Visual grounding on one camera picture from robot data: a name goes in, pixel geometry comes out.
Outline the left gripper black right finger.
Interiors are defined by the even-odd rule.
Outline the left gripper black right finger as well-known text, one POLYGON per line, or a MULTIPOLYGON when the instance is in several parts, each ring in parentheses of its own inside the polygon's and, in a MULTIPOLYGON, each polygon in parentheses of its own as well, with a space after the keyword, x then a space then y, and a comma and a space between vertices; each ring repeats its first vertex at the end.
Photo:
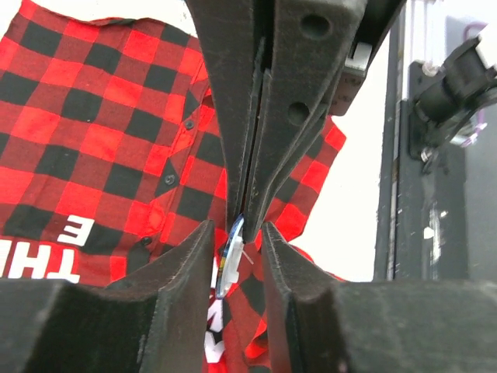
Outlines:
POLYGON ((341 282, 262 227, 275 372, 494 372, 488 281, 341 282))

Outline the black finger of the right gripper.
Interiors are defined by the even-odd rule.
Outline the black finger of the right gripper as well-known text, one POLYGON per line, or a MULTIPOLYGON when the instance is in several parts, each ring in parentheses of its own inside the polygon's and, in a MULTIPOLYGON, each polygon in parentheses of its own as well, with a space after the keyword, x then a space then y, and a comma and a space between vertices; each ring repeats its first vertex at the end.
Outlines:
POLYGON ((227 170, 226 223, 241 214, 262 63, 272 29, 270 1, 189 1, 210 82, 227 170))
POLYGON ((320 134, 344 114, 403 1, 276 1, 243 208, 255 239, 272 199, 320 134))

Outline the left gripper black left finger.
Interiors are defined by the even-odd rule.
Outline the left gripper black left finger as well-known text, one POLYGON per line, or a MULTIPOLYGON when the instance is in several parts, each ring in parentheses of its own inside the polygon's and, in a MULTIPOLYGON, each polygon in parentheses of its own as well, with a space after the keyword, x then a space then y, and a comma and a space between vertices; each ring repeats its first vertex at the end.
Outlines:
POLYGON ((106 288, 1 282, 3 372, 200 372, 214 223, 106 288))

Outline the round pin badge brooch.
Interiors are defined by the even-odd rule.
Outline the round pin badge brooch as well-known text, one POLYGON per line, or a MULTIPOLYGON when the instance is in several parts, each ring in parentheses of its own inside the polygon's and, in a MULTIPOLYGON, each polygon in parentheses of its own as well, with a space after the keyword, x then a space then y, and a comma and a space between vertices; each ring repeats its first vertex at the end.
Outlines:
POLYGON ((218 264, 217 280, 215 287, 215 296, 222 299, 228 295, 233 284, 238 282, 238 267, 242 258, 245 246, 243 239, 244 216, 240 214, 228 234, 228 240, 225 244, 218 264))

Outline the red black plaid shirt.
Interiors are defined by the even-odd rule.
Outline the red black plaid shirt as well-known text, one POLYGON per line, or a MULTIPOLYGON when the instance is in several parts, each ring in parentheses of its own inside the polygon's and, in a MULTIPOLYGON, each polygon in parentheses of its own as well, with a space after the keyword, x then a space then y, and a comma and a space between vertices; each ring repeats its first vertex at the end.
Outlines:
POLYGON ((233 224, 197 34, 150 18, 81 21, 23 1, 1 41, 1 282, 106 288, 212 221, 200 372, 275 372, 262 227, 274 224, 291 245, 343 142, 328 113, 255 239, 244 240, 238 282, 217 299, 233 224))

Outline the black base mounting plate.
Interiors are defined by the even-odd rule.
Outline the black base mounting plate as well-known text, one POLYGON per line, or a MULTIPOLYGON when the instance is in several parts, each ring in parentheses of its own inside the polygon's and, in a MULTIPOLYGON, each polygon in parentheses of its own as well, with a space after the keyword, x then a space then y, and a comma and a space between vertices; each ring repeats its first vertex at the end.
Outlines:
POLYGON ((488 24, 424 5, 391 30, 376 281, 496 279, 496 82, 466 94, 488 24))

